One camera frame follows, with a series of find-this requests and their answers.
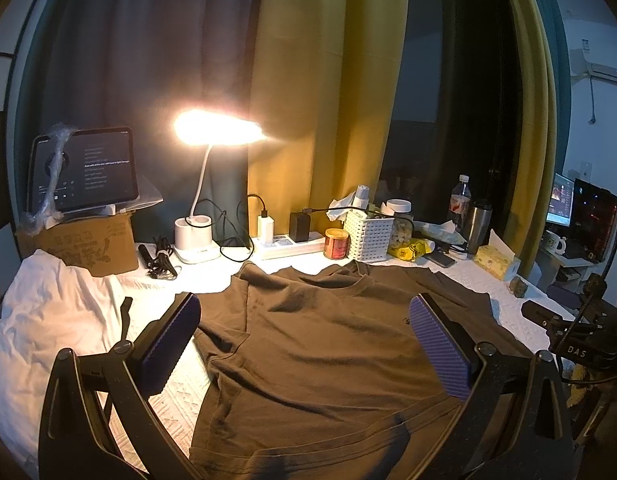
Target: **yellow tissue box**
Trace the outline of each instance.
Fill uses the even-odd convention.
[[[518,258],[513,258],[511,261],[491,245],[480,247],[473,261],[503,282],[512,280],[519,269]]]

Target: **bolt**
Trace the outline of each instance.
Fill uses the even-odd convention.
[[[132,346],[132,343],[130,341],[124,340],[124,341],[118,341],[117,343],[115,343],[112,349],[115,352],[115,354],[125,354],[126,352],[128,352],[128,350],[130,350],[131,346]]]
[[[64,359],[68,359],[73,351],[70,348],[63,348],[58,352],[58,359],[63,361]]]
[[[537,355],[539,355],[539,358],[542,361],[545,361],[547,363],[552,362],[553,360],[553,354],[551,354],[548,350],[540,350]]]
[[[479,350],[480,354],[486,356],[492,356],[497,353],[497,349],[495,348],[495,346],[486,342],[477,345],[477,349]]]

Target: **desk lamp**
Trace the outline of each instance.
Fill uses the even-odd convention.
[[[207,146],[191,211],[175,221],[175,253],[186,264],[198,264],[220,256],[220,247],[212,238],[212,219],[195,215],[210,150],[217,144],[243,146],[265,137],[257,123],[198,109],[181,113],[175,120],[175,132],[189,146]]]

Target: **bottle label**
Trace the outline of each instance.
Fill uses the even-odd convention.
[[[469,203],[470,199],[467,196],[451,195],[450,205],[448,206],[448,209],[455,214],[464,216],[464,214],[466,214],[466,211],[468,210]]]

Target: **glowing lamp head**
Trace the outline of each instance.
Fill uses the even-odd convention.
[[[257,123],[197,109],[179,115],[175,132],[182,142],[191,146],[240,146],[265,139]]]

